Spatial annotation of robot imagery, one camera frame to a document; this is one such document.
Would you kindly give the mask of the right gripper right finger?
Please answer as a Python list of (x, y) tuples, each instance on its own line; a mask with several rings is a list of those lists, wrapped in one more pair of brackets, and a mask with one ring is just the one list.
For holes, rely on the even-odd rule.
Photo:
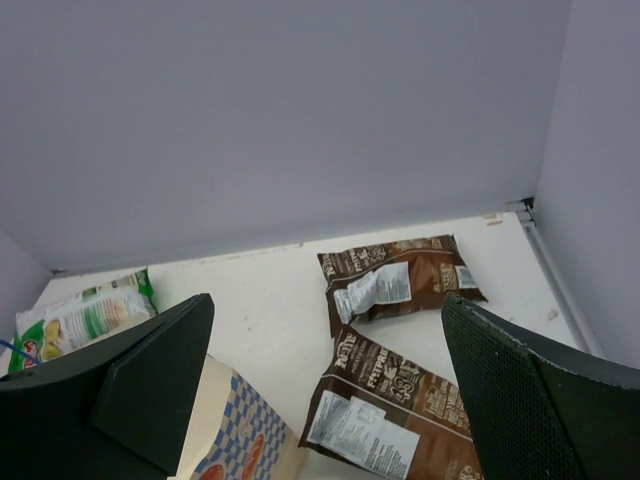
[(638, 478), (638, 370), (455, 294), (441, 320), (485, 478)]

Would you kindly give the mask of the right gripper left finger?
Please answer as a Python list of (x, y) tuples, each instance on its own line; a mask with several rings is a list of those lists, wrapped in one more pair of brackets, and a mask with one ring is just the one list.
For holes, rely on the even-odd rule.
[(1, 379), (4, 479), (176, 474), (215, 307), (198, 294), (58, 359)]

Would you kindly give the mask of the green cassava chips bag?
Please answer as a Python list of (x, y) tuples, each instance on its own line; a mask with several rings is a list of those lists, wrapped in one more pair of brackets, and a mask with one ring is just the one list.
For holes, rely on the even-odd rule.
[(148, 270), (141, 269), (16, 315), (10, 373), (57, 359), (157, 315)]

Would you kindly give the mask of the blue checkered paper bag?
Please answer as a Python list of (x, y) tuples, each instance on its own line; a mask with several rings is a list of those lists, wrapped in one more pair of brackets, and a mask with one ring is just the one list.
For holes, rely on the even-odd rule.
[(268, 402), (206, 354), (178, 470), (166, 479), (294, 479), (305, 459)]

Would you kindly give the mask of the brown kettle chips bag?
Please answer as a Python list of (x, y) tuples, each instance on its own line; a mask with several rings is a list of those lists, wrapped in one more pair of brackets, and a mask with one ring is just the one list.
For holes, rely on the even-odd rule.
[(487, 300), (451, 234), (319, 253), (317, 260), (331, 337), (357, 320), (439, 310), (449, 293)]
[(299, 442), (386, 479), (481, 479), (458, 387), (345, 326)]

